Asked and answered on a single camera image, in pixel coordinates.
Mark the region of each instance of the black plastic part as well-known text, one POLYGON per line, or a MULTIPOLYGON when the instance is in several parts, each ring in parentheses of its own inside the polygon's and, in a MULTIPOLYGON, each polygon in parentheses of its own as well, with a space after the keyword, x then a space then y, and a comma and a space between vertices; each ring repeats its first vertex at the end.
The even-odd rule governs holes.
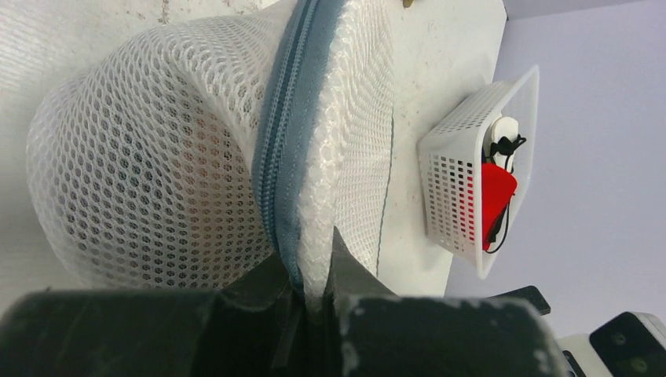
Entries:
POLYGON ((533 285, 502 293, 501 295, 493 296, 493 298, 521 298, 532 304, 542 316, 551 313, 551 305, 548 304, 548 301, 546 301, 546 298, 541 294, 539 289, 533 285))
POLYGON ((590 344, 613 376, 666 375, 666 348, 633 313, 624 312, 596 329, 590 344))
POLYGON ((585 372, 583 372, 583 369, 580 367, 580 364, 578 364, 578 360, 576 360, 571 352, 564 350, 562 351, 562 354, 564 355, 566 362, 569 363, 569 366, 571 367, 573 377, 587 377, 585 372))
POLYGON ((273 255, 223 291, 49 291, 0 322, 0 376, 560 376, 522 301, 399 298, 335 230, 323 310, 273 255))

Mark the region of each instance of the white plastic basket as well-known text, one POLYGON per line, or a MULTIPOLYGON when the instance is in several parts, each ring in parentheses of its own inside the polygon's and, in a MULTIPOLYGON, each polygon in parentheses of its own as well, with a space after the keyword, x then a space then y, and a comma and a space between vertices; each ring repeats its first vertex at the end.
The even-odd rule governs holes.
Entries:
POLYGON ((516 119, 520 134, 527 138, 514 157, 518 189, 511 200, 510 229, 532 173, 538 97, 539 68, 534 66, 518 80, 494 82, 469 96, 419 143, 428 237, 476 265, 482 279, 499 253, 488 254, 481 248, 484 136, 501 114, 516 119))

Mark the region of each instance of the white mesh bag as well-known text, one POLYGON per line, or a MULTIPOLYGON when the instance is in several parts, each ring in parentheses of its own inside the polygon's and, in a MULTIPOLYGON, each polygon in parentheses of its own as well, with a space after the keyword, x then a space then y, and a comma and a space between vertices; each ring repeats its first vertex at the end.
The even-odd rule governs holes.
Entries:
POLYGON ((390 45, 384 3, 364 0, 282 0, 132 38, 31 124, 53 250, 94 287, 224 287, 275 250, 317 307, 338 226, 376 274, 390 45))

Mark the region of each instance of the red cloth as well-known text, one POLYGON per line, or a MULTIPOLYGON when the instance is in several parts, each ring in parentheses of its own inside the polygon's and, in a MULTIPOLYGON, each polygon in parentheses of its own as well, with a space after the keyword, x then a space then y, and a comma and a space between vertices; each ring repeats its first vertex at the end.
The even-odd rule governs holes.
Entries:
POLYGON ((481 224, 483 226, 483 250, 488 251, 489 233, 502 210, 507 206, 516 192, 518 181, 508 171, 494 163, 481 165, 481 224))

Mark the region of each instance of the white wall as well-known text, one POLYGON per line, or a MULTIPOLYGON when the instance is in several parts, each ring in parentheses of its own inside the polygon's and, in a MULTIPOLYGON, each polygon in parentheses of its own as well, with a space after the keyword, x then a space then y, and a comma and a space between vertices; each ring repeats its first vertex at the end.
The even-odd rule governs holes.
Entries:
POLYGON ((617 5, 642 0, 504 0, 509 20, 617 5))
POLYGON ((488 279, 456 260, 447 295, 535 284, 558 335, 666 322, 664 20, 645 0, 507 24, 496 79, 541 67, 533 180, 488 279))

